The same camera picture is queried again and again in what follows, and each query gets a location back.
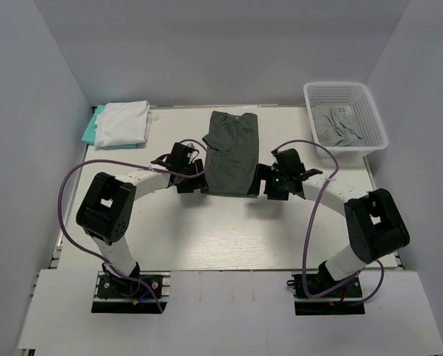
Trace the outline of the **dark grey t-shirt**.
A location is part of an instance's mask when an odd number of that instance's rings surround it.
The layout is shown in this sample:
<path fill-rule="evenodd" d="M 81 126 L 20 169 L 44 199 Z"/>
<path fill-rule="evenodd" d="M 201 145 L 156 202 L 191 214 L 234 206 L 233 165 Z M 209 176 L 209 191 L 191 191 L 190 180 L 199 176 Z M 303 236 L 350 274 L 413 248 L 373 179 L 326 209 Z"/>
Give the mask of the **dark grey t-shirt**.
<path fill-rule="evenodd" d="M 209 152 L 207 194 L 244 197 L 259 163 L 258 118 L 254 113 L 235 116 L 213 111 L 209 132 L 203 137 Z"/>

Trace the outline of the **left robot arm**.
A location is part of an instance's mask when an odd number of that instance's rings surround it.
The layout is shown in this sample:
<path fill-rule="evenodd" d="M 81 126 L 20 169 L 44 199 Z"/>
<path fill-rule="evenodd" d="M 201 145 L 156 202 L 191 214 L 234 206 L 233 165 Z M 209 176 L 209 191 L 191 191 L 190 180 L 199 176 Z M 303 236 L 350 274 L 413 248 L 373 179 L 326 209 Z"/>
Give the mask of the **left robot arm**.
<path fill-rule="evenodd" d="M 116 276 L 115 287 L 125 296 L 140 289 L 140 267 L 133 258 L 126 232 L 136 200 L 175 187 L 179 194 L 207 186 L 205 167 L 191 140 L 174 143 L 171 152 L 126 174 L 99 172 L 76 213 L 76 223 L 96 243 L 103 269 Z"/>

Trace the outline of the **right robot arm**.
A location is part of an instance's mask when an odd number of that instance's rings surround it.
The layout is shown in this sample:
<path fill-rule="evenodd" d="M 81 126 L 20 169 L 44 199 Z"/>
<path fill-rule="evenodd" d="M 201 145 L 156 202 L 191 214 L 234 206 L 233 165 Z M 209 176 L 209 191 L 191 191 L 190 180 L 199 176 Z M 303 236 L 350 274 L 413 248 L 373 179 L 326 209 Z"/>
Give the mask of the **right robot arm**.
<path fill-rule="evenodd" d="M 304 294 L 308 298 L 334 296 L 344 289 L 370 263 L 410 243 L 407 227 L 391 193 L 383 188 L 360 196 L 353 188 L 339 188 L 336 173 L 306 169 L 299 153 L 293 149 L 272 152 L 272 165 L 257 165 L 250 192 L 260 186 L 270 200 L 287 201 L 295 195 L 314 203 L 306 228 L 302 261 L 307 261 L 308 247 L 319 206 L 323 205 L 345 218 L 348 245 L 322 262 L 316 274 L 301 275 Z"/>

